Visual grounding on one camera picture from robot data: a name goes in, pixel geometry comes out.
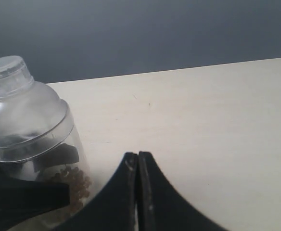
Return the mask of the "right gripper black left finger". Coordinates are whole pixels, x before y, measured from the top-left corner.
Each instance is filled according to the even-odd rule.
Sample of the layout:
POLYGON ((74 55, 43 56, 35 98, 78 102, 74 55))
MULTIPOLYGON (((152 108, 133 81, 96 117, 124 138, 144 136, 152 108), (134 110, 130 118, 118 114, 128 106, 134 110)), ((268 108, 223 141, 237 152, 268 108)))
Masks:
POLYGON ((95 197, 55 231, 133 231, 138 155, 125 153, 115 173, 95 197))

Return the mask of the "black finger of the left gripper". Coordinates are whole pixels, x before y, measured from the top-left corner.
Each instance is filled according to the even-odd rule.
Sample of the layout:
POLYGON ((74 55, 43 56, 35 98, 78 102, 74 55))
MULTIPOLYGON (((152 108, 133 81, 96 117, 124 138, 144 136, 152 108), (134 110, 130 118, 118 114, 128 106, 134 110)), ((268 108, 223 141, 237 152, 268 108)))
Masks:
POLYGON ((62 143, 32 159, 33 180, 48 180, 57 173, 61 173, 67 166, 79 162, 76 147, 62 143))
POLYGON ((33 161, 0 162, 0 229, 9 229, 32 217, 66 207, 70 190, 65 183, 33 180, 33 161))

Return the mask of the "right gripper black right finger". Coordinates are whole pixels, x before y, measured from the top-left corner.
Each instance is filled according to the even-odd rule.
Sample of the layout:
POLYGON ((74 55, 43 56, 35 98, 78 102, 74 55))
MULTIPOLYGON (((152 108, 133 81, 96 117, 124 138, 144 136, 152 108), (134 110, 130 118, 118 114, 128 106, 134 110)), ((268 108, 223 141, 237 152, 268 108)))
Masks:
POLYGON ((140 231, 224 231, 171 185, 150 152, 138 154, 140 231))

